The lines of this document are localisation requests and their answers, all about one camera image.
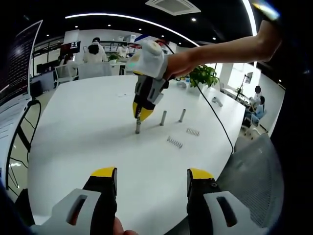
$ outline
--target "air conditioner vent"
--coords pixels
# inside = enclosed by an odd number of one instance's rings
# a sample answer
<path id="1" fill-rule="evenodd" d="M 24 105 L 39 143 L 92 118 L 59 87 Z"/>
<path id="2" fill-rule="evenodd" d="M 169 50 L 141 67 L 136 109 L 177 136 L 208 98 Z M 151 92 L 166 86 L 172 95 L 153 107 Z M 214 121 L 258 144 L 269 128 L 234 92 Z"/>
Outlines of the air conditioner vent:
<path id="1" fill-rule="evenodd" d="M 201 12 L 187 0 L 149 0 L 146 5 L 165 11 L 172 16 Z"/>

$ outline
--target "window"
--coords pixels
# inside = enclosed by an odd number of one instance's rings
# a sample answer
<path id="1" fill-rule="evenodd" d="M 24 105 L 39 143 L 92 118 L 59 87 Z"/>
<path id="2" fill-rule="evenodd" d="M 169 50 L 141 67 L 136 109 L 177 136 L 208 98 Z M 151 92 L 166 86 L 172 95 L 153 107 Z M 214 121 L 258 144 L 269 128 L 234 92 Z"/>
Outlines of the window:
<path id="1" fill-rule="evenodd" d="M 233 69 L 230 74 L 228 85 L 233 89 L 237 89 L 241 86 L 245 74 L 253 72 L 250 84 L 243 83 L 243 94 L 247 97 L 253 97 L 255 94 L 255 87 L 259 84 L 261 71 L 255 68 L 253 65 L 248 63 L 238 63 L 234 64 Z"/>
<path id="2" fill-rule="evenodd" d="M 216 76 L 220 77 L 223 64 L 205 64 L 205 65 L 207 65 L 208 67 L 215 68 Z"/>

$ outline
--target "computer screen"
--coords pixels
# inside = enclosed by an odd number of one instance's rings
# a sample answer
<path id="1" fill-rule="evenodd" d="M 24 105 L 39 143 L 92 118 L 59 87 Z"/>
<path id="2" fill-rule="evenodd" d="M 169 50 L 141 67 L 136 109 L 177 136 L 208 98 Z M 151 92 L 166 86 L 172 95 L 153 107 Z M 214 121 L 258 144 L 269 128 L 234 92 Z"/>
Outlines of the computer screen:
<path id="1" fill-rule="evenodd" d="M 66 43 L 61 45 L 61 55 L 66 55 L 68 53 L 79 53 L 80 51 L 80 41 L 73 43 Z"/>

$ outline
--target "led light strip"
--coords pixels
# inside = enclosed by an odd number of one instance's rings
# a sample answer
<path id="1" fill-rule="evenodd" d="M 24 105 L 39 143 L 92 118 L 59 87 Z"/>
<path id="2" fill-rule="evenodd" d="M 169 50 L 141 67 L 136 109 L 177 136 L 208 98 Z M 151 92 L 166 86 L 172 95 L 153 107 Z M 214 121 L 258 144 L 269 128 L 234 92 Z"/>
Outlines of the led light strip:
<path id="1" fill-rule="evenodd" d="M 167 28 L 165 26 L 162 26 L 158 23 L 154 23 L 154 22 L 151 22 L 151 21 L 147 21 L 147 20 L 144 20 L 144 19 L 141 19 L 141 18 L 137 18 L 137 17 L 132 17 L 132 16 L 125 16 L 125 15 L 119 15 L 119 14 L 110 14 L 110 13 L 86 13 L 86 14 L 78 14 L 78 15 L 72 15 L 72 16 L 66 16 L 65 19 L 69 19 L 69 18 L 74 18 L 74 17 L 80 17 L 80 16 L 117 16 L 117 17 L 123 17 L 123 18 L 128 18 L 128 19 L 132 19 L 132 20 L 137 20 L 137 21 L 142 21 L 142 22 L 145 22 L 145 23 L 149 23 L 149 24 L 153 24 L 155 26 L 158 26 L 158 27 L 161 27 L 161 28 L 164 28 L 172 33 L 175 33 L 177 34 L 178 36 L 186 39 L 187 41 L 191 42 L 192 44 L 196 45 L 197 47 L 200 47 L 199 44 L 195 43 L 194 41 L 192 41 L 191 39 L 185 37 L 184 35 L 170 29 L 170 28 Z"/>

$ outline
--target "mesh chair back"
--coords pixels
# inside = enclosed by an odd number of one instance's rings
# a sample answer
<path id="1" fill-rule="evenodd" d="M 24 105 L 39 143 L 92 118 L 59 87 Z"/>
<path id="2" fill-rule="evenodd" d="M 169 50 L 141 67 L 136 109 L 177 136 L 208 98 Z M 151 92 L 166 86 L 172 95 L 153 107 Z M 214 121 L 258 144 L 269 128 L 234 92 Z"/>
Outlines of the mesh chair back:
<path id="1" fill-rule="evenodd" d="M 282 210 L 284 181 L 267 134 L 232 154 L 217 182 L 221 190 L 230 191 L 250 209 L 258 226 L 274 226 Z"/>
<path id="2" fill-rule="evenodd" d="M 85 63 L 78 66 L 79 80 L 112 76 L 110 63 Z"/>
<path id="3" fill-rule="evenodd" d="M 58 79 L 70 77 L 67 65 L 55 67 L 55 72 L 57 74 Z"/>

